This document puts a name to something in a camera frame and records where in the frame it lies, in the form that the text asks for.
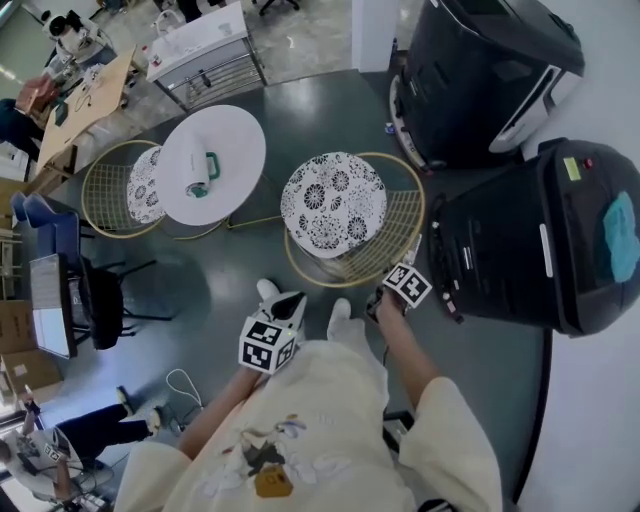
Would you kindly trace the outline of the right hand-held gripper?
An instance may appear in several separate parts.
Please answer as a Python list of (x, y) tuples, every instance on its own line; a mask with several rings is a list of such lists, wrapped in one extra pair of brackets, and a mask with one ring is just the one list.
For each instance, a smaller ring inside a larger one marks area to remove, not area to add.
[(378, 322), (377, 308), (385, 291), (395, 296), (403, 316), (409, 309), (416, 309), (432, 290), (432, 285), (413, 266), (397, 263), (382, 279), (374, 293), (369, 296), (365, 313), (375, 323)]

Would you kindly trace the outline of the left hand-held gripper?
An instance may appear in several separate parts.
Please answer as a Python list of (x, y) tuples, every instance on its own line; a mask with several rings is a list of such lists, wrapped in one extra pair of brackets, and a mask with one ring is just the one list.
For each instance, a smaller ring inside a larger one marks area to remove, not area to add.
[(265, 299), (241, 329), (238, 363), (268, 375), (283, 369), (300, 343), (306, 305), (303, 292), (284, 292)]

